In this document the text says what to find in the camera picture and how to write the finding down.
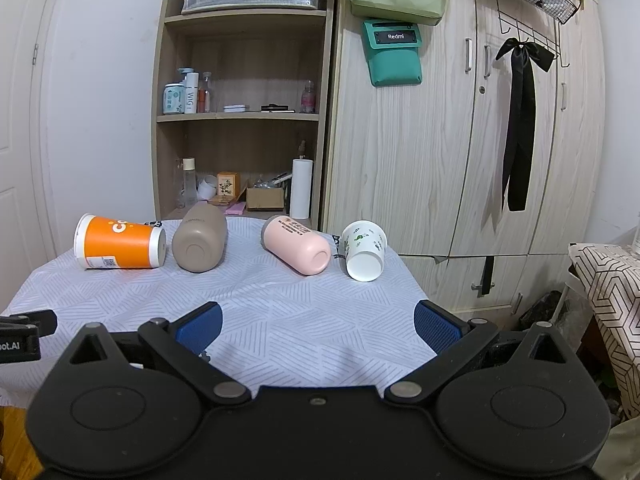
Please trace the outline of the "pink tumbler cup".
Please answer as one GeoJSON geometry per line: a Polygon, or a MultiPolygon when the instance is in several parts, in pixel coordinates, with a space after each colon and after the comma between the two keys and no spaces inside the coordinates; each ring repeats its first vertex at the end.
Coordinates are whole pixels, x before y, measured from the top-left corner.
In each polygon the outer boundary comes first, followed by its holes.
{"type": "Polygon", "coordinates": [[[283,214],[265,222],[262,244],[268,252],[305,276],[326,270],[332,256],[331,246],[323,236],[283,214]]]}

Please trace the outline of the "white tube bottle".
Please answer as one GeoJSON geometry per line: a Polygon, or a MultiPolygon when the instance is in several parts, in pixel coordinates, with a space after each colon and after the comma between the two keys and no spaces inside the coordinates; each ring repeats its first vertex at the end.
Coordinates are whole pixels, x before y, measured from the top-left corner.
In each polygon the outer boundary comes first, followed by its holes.
{"type": "Polygon", "coordinates": [[[198,77],[197,72],[190,72],[184,76],[184,112],[195,114],[198,111],[198,77]]]}

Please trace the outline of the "white patterned tablecloth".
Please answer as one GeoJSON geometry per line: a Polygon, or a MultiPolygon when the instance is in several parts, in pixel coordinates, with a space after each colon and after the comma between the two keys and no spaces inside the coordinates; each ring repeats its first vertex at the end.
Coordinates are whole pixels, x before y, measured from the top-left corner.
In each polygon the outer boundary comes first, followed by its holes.
{"type": "Polygon", "coordinates": [[[360,283],[341,259],[301,276],[262,247],[262,222],[228,223],[221,264],[206,273],[174,259],[153,270],[86,270],[72,252],[40,266],[12,299],[13,313],[50,309],[56,332],[36,362],[1,370],[1,401],[24,408],[82,326],[130,332],[151,318],[175,320],[215,301],[222,310],[210,362],[247,388],[372,385],[384,389],[434,356],[416,334],[413,311],[424,292],[398,255],[382,275],[360,283]]]}

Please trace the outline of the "clear bottle beige cap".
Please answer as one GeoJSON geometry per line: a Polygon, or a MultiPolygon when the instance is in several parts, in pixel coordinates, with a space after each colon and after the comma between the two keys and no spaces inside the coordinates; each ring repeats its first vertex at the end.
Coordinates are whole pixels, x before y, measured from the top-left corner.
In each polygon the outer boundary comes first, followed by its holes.
{"type": "Polygon", "coordinates": [[[195,170],[195,159],[184,158],[180,166],[180,188],[178,194],[178,206],[191,208],[198,201],[198,176],[195,170]]]}

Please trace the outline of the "wooden wardrobe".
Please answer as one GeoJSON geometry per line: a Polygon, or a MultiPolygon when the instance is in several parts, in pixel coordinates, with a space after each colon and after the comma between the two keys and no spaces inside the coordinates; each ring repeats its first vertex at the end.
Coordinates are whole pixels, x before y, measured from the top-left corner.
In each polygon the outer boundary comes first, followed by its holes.
{"type": "Polygon", "coordinates": [[[422,26],[416,86],[371,84],[362,21],[336,0],[332,110],[321,224],[385,230],[427,296],[460,314],[512,322],[558,289],[585,236],[604,133],[596,0],[568,0],[565,23],[525,0],[448,0],[422,26]],[[553,55],[534,70],[535,144],[523,210],[502,189],[508,39],[553,55]]]}

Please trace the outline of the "small cardboard box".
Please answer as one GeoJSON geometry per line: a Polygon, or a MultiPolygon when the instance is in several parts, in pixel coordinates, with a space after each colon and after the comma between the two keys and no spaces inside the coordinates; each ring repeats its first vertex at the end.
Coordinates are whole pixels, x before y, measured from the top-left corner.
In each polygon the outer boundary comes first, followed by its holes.
{"type": "Polygon", "coordinates": [[[247,210],[274,211],[284,208],[283,188],[244,188],[239,196],[247,210]]]}

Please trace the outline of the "white paper towel roll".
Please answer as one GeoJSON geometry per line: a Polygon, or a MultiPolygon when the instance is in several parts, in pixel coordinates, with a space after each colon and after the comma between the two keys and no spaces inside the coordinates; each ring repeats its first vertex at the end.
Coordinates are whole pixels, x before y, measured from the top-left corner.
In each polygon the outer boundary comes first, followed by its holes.
{"type": "Polygon", "coordinates": [[[310,198],[314,162],[311,159],[293,160],[290,195],[290,216],[296,220],[305,220],[310,214],[310,198]]]}

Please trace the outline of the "teal wall pouch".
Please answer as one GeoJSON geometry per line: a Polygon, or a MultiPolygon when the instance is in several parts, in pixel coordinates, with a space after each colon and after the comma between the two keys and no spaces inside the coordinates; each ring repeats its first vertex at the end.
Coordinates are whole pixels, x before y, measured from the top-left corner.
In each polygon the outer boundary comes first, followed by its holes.
{"type": "Polygon", "coordinates": [[[362,42],[373,87],[415,86],[422,82],[422,38],[417,24],[364,20],[362,42]]]}

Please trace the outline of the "pink small bottle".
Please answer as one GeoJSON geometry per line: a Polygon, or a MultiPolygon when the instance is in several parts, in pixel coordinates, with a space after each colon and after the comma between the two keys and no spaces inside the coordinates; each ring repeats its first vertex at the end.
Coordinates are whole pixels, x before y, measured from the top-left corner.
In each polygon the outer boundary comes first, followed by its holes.
{"type": "Polygon", "coordinates": [[[300,97],[300,111],[304,114],[314,114],[316,111],[316,89],[312,80],[305,82],[304,90],[300,97]]]}

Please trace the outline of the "pink flat box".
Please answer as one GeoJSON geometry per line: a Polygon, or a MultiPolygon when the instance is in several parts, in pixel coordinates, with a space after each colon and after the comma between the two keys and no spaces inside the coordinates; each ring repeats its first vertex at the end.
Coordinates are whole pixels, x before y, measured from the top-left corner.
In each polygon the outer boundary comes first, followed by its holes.
{"type": "Polygon", "coordinates": [[[226,208],[224,214],[226,216],[242,216],[246,208],[245,202],[236,202],[226,208]]]}

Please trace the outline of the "wooden shelf unit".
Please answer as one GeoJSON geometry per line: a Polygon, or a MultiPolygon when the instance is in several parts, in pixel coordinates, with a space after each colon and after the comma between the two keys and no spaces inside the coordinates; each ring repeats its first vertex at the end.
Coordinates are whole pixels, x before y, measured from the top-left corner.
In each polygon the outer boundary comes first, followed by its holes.
{"type": "Polygon", "coordinates": [[[193,157],[206,174],[231,171],[243,181],[314,162],[310,222],[319,223],[331,87],[335,0],[317,9],[236,8],[183,14],[183,0],[163,0],[155,50],[152,174],[155,212],[178,209],[177,168],[193,157]],[[164,115],[166,84],[183,68],[213,76],[206,113],[164,115]],[[316,111],[300,111],[307,80],[316,111]]]}

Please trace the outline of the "taupe tumbler cup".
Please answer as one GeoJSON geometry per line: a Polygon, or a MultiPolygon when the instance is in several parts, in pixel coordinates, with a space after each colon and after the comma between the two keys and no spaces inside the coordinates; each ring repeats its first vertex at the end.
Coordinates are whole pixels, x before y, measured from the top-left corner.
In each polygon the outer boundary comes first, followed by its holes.
{"type": "Polygon", "coordinates": [[[195,204],[184,216],[171,241],[171,251],[183,270],[202,273],[216,268],[227,243],[227,220],[210,203],[195,204]]]}

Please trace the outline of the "geometric pattern fabric box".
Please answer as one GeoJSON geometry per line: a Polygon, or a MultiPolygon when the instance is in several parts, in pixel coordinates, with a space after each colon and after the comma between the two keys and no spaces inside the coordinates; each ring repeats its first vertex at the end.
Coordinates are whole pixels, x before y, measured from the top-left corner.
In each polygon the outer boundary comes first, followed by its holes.
{"type": "Polygon", "coordinates": [[[623,409],[639,416],[639,256],[630,248],[574,244],[570,262],[584,286],[620,389],[623,409]]]}

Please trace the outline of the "teal white jar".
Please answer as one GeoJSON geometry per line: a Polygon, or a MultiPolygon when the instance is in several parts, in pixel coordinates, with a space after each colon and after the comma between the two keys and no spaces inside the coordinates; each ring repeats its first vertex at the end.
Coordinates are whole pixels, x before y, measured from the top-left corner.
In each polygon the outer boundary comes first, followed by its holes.
{"type": "Polygon", "coordinates": [[[174,82],[166,84],[163,90],[162,110],[164,115],[184,113],[184,85],[174,82]]]}

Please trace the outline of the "white floral paper cup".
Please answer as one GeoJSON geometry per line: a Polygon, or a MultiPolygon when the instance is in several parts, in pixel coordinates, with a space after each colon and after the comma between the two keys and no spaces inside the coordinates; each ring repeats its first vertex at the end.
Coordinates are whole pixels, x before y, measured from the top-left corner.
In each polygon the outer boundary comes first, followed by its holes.
{"type": "Polygon", "coordinates": [[[346,272],[358,282],[372,282],[382,275],[386,248],[385,232],[369,220],[352,222],[340,237],[346,272]]]}

